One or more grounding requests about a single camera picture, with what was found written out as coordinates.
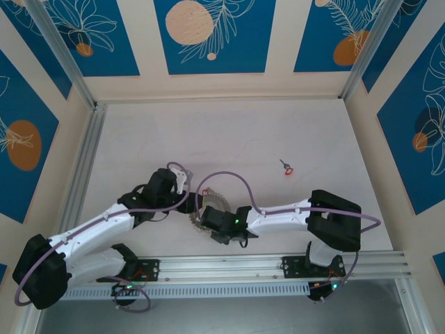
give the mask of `white floor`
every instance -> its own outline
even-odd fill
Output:
[[[291,176],[284,175],[280,159],[294,168]],[[147,182],[169,161],[193,171],[194,187],[218,170],[239,173],[260,206],[296,202],[324,189],[381,218],[342,100],[255,100],[110,105],[82,221]],[[232,211],[250,204],[245,187],[233,177],[217,176],[207,185],[226,197]],[[238,243],[225,246],[197,232],[187,215],[173,212],[114,243],[124,242],[139,256],[226,255],[299,253],[311,239],[309,232],[291,232],[253,239],[246,249]],[[384,226],[362,236],[362,250],[389,249]]]

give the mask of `metal gear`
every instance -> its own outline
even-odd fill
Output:
[[[220,210],[220,211],[230,212],[230,205],[226,201],[224,196],[221,195],[220,193],[213,191],[213,189],[211,189],[211,188],[206,188],[205,190],[203,190],[202,208],[200,210],[201,216],[204,213],[204,210],[206,209],[206,207],[212,207],[212,208]],[[201,226],[201,222],[195,212],[189,214],[188,216],[190,217],[193,227],[198,232],[208,232],[208,233],[211,232],[208,228]]]

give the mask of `small key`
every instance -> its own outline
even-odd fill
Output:
[[[286,172],[284,173],[285,175],[290,175],[293,172],[293,168],[291,167],[291,165],[286,164],[284,161],[282,161],[280,159],[281,163],[283,164],[284,169],[286,170]]]

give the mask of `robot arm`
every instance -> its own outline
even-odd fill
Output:
[[[125,245],[118,244],[101,253],[94,253],[114,236],[152,220],[155,212],[168,213],[168,209],[189,214],[202,206],[202,196],[186,192],[185,172],[175,168],[160,168],[147,184],[137,186],[124,194],[103,214],[73,230],[45,239],[41,234],[31,238],[13,273],[20,284],[37,261],[42,261],[29,276],[23,291],[37,309],[48,308],[60,299],[66,290],[106,276],[132,277],[138,258]],[[361,212],[358,205],[325,191],[313,191],[309,199],[290,205],[260,208],[240,207],[236,213],[221,212],[206,207],[201,224],[211,229],[211,238],[228,244],[230,241],[247,241],[263,234],[286,231],[310,231],[318,239],[312,244],[309,261],[328,266],[339,251],[360,249],[360,219],[302,210],[303,207],[321,206]],[[83,230],[94,221],[100,221]],[[45,260],[40,258],[56,244],[61,244]]]
[[[360,249],[360,218],[340,214],[311,212],[308,207],[325,207],[361,213],[362,209],[323,190],[312,192],[311,198],[279,207],[240,207],[235,214],[207,207],[201,224],[212,230],[211,238],[221,244],[244,242],[249,238],[275,232],[309,231],[316,239],[309,247],[309,261],[327,267],[341,251]]]
[[[114,245],[102,253],[93,252],[113,237],[137,227],[144,221],[150,221],[155,212],[168,213],[163,208],[174,207],[178,212],[185,214],[193,212],[195,196],[198,196],[200,205],[202,196],[189,193],[183,201],[186,195],[186,180],[187,175],[183,171],[176,168],[160,168],[147,184],[137,186],[130,193],[124,194],[117,203],[88,222],[49,239],[45,239],[41,234],[34,236],[25,246],[14,270],[13,279],[20,284],[29,269],[51,247],[60,242],[63,244],[42,262],[24,285],[24,292],[37,309],[48,308],[57,302],[69,287],[105,276],[132,276],[136,271],[138,258],[125,245]],[[148,209],[149,212],[137,212],[138,209]],[[94,221],[100,222],[75,237],[70,237]]]

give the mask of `purple cable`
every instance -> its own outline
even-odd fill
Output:
[[[181,166],[175,162],[170,162],[168,163],[167,166],[169,166],[170,164],[176,164],[177,166]],[[163,209],[127,209],[127,210],[121,210],[118,212],[113,212],[112,214],[109,214],[107,218],[105,217],[101,217],[96,219],[95,221],[92,221],[91,223],[83,226],[81,229],[77,230],[76,232],[70,234],[69,236],[67,236],[67,241],[73,239],[75,236],[81,234],[82,232],[85,232],[86,230],[88,230],[89,228],[91,228],[92,226],[97,225],[98,223],[101,223],[102,221],[108,220],[110,218],[119,216],[121,214],[130,214],[130,213],[134,213],[134,212],[164,212],[164,211],[170,211],[170,210],[174,210],[176,209],[178,206],[180,206],[182,203],[184,203],[190,193],[190,189],[191,189],[191,179],[193,177],[193,174],[191,172],[189,172],[188,170],[186,170],[185,168],[182,169],[182,171],[185,172],[185,174],[187,174],[187,191],[186,194],[184,195],[184,197],[175,205],[172,205],[171,207],[166,207]],[[14,296],[14,302],[15,305],[17,306],[26,306],[31,304],[31,301],[27,301],[25,303],[22,303],[20,301],[20,294],[22,293],[23,287],[25,286],[26,282],[28,281],[28,279],[31,277],[31,275],[33,274],[33,272],[59,247],[61,247],[63,245],[63,241],[58,242],[57,244],[55,244],[53,247],[51,247],[44,255],[42,255],[42,257],[37,260],[35,262],[35,264],[33,264],[33,266],[28,270],[28,272],[26,273],[26,275],[23,277],[22,281],[20,282],[17,291],[15,292],[15,296]]]
[[[331,214],[343,214],[344,216],[363,218],[363,219],[368,219],[369,221],[373,221],[374,222],[373,225],[370,225],[370,226],[368,226],[366,228],[362,228],[360,230],[360,233],[365,233],[365,232],[367,232],[369,230],[372,230],[373,228],[376,228],[376,227],[378,227],[378,226],[380,226],[382,224],[380,219],[378,219],[376,217],[369,216],[367,214],[359,214],[357,212],[350,212],[350,211],[337,210],[337,209],[328,209],[326,207],[302,207],[302,208],[300,208],[300,211],[302,211],[302,212],[303,211],[328,212],[328,213],[331,213]],[[343,287],[345,285],[346,281],[352,275],[352,273],[353,273],[353,271],[355,269],[355,266],[357,266],[358,259],[359,259],[359,252],[355,252],[355,259],[354,259],[353,265],[349,269],[349,272],[346,274],[346,276],[343,278],[343,280],[341,280],[340,286],[337,289],[335,289],[330,295],[328,295],[326,298],[324,298],[324,301],[326,301],[329,298],[331,298],[333,294],[336,294],[337,291],[341,287]],[[310,289],[318,289],[319,287],[324,287],[324,286],[329,285],[329,284],[331,284],[331,283],[325,283],[325,284],[319,285],[317,287],[311,287]]]
[[[124,282],[128,285],[134,285],[129,280],[123,280],[118,277],[107,276],[107,278],[109,278],[111,280],[116,280],[118,282]],[[118,296],[120,296],[126,290],[126,289],[121,289],[120,291],[117,292],[117,294],[115,295],[115,297],[113,299],[113,302],[114,302],[114,305],[116,305],[116,308],[118,310],[128,312],[128,313],[144,313],[144,312],[149,311],[150,307],[152,306],[152,301],[150,300],[150,297],[148,296],[147,292],[145,292],[144,289],[140,285],[134,285],[133,288],[131,288],[131,289],[139,291],[145,297],[145,299],[147,299],[147,307],[143,308],[142,310],[130,310],[129,308],[123,308],[122,306],[118,305]]]
[[[201,181],[201,183],[197,186],[196,193],[200,193],[200,189],[201,189],[202,185],[209,178],[211,178],[213,176],[217,176],[217,175],[232,175],[232,176],[237,177],[238,179],[240,179],[244,183],[245,187],[248,189],[249,196],[250,196],[250,201],[252,202],[252,207],[259,214],[265,214],[265,215],[268,215],[268,214],[285,214],[287,212],[294,212],[296,209],[299,209],[301,212],[311,211],[311,212],[327,212],[327,213],[331,213],[331,214],[343,214],[344,216],[352,216],[352,217],[357,217],[357,218],[363,218],[363,219],[367,219],[367,220],[370,220],[370,221],[374,222],[373,225],[370,225],[370,226],[368,226],[366,228],[361,229],[360,233],[365,233],[365,232],[367,232],[369,230],[372,230],[373,228],[376,228],[376,227],[378,227],[378,226],[380,226],[382,224],[382,222],[379,219],[377,219],[376,217],[369,216],[367,214],[361,214],[361,213],[357,213],[357,212],[349,212],[349,211],[338,210],[338,209],[330,209],[330,208],[326,208],[326,207],[301,207],[301,208],[295,208],[295,209],[283,209],[283,210],[277,210],[277,211],[264,212],[263,213],[260,210],[260,208],[257,206],[256,202],[255,202],[255,199],[254,199],[253,193],[252,193],[252,189],[250,188],[250,185],[248,184],[248,182],[241,175],[233,173],[233,172],[229,172],[229,171],[226,171],[226,170],[212,173],[209,176],[207,176],[206,178],[204,178]],[[197,196],[195,196],[195,208],[196,208],[196,212],[197,212],[198,218],[201,219]],[[355,269],[355,266],[357,265],[358,259],[359,259],[359,252],[356,252],[355,260],[353,262],[353,265],[350,268],[350,271],[343,278],[343,280],[340,283],[340,286],[336,290],[334,290],[333,293],[331,293],[329,296],[327,296],[325,298],[325,300],[329,299],[333,294],[335,294],[337,292],[338,289],[340,289],[346,283],[346,281],[352,275],[353,270]],[[329,284],[330,283],[322,284],[322,285],[319,285],[318,287],[312,287],[311,289],[317,289],[319,287],[324,287],[324,286],[329,285]]]
[[[249,185],[248,182],[244,179],[244,177],[242,177],[241,175],[236,174],[236,173],[234,173],[234,172],[229,172],[228,170],[223,170],[223,171],[220,171],[220,172],[214,172],[214,173],[210,174],[209,176],[205,177],[205,178],[201,181],[201,183],[197,186],[197,188],[196,188],[196,194],[199,194],[199,193],[200,193],[200,189],[201,189],[202,185],[203,185],[208,179],[210,179],[210,178],[213,177],[213,176],[217,176],[217,175],[231,175],[231,176],[234,176],[234,177],[240,179],[240,180],[242,181],[242,183],[244,183],[245,187],[248,189],[249,196],[250,196],[250,202],[252,203],[252,207],[253,207],[253,208],[255,209],[255,211],[258,212],[259,214],[265,214],[265,215],[268,215],[268,214],[285,214],[285,213],[287,213],[287,212],[294,212],[294,211],[295,211],[295,209],[283,209],[283,210],[277,210],[277,211],[264,212],[264,213],[263,213],[263,212],[261,211],[261,209],[258,207],[258,205],[256,204],[255,199],[254,199],[254,197],[253,197],[252,189],[250,188],[250,185]],[[201,219],[200,206],[199,206],[199,203],[198,203],[198,198],[197,198],[197,196],[195,196],[195,209],[196,209],[196,212],[197,212],[197,217],[198,217],[198,219]]]
[[[376,227],[380,226],[380,224],[382,224],[380,219],[377,219],[376,217],[369,216],[367,214],[359,214],[358,212],[344,211],[344,210],[338,210],[338,209],[328,209],[327,207],[301,207],[300,211],[302,211],[302,212],[303,211],[327,212],[330,214],[342,214],[344,216],[363,218],[363,219],[367,219],[369,221],[374,222],[373,225],[360,230],[360,233],[365,233],[366,231],[372,230],[373,228],[376,228]]]

